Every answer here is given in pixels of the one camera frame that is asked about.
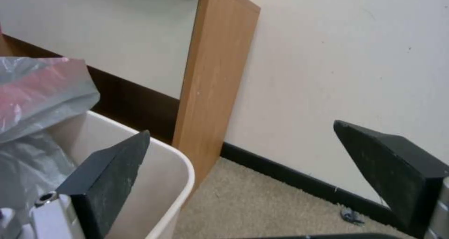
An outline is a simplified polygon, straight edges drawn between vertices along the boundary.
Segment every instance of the wastebasket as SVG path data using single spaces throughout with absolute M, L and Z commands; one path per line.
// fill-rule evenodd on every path
M 61 122 L 49 132 L 76 164 L 94 151 L 138 133 L 92 111 Z M 134 186 L 107 238 L 171 238 L 194 177 L 192 164 L 184 154 L 151 138 Z

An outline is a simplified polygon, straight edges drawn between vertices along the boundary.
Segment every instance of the plastic bag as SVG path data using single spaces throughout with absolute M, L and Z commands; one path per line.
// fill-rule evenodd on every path
M 100 99 L 83 60 L 0 58 L 0 143 L 81 114 Z
M 45 131 L 0 144 L 0 205 L 22 224 L 38 196 L 56 189 L 76 168 Z
M 28 222 L 35 200 L 75 169 L 44 129 L 99 98 L 83 60 L 0 57 L 0 207 Z

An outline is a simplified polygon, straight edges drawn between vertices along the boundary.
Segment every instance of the floor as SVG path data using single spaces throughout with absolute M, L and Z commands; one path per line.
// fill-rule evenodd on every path
M 376 232 L 410 238 L 363 217 L 340 218 L 340 207 L 226 159 L 220 159 L 180 213 L 175 239 Z

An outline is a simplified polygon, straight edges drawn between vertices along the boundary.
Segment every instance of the wall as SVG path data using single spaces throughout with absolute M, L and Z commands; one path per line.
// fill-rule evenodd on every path
M 252 0 L 262 8 L 226 141 L 379 202 L 335 119 L 449 162 L 449 0 Z
M 0 0 L 9 36 L 179 98 L 198 0 Z

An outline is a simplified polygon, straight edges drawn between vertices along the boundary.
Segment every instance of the black baseboard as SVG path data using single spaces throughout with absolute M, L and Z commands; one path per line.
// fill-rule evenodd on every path
M 284 182 L 287 185 L 301 189 L 302 191 L 321 199 L 334 204 L 342 204 L 363 215 L 369 216 L 379 223 L 390 225 L 397 228 L 399 231 L 409 234 L 390 209 L 369 199 L 365 199 L 332 186 L 326 182 L 297 172 L 282 164 L 270 161 L 229 143 L 223 144 L 221 157 Z

